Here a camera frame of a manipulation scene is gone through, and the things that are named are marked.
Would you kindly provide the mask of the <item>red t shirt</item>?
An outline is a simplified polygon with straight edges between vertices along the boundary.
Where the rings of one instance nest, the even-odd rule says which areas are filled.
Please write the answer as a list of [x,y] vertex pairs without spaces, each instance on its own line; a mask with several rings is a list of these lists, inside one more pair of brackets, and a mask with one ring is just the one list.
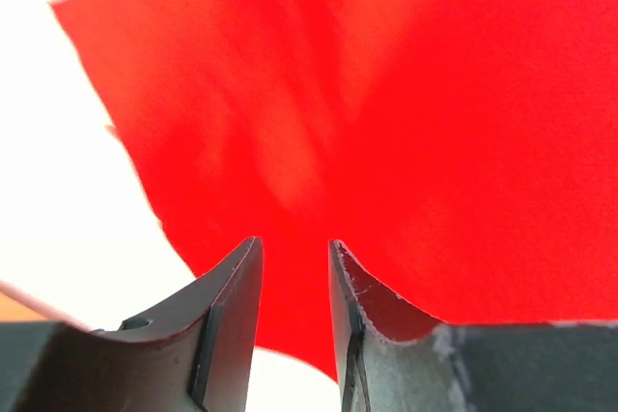
[[335,372],[327,244],[451,323],[617,316],[617,0],[57,0],[195,273]]

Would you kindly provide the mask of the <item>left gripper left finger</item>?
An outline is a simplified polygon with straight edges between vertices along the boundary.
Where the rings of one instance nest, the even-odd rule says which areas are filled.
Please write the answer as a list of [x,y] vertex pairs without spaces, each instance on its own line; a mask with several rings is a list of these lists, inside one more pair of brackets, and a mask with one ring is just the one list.
[[3,323],[2,410],[244,410],[262,278],[263,245],[250,237],[117,331]]

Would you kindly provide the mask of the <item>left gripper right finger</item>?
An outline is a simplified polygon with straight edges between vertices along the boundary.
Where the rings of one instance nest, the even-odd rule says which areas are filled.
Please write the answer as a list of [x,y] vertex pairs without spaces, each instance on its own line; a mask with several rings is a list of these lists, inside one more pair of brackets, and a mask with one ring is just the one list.
[[333,338],[346,411],[613,411],[613,322],[451,325],[329,245]]

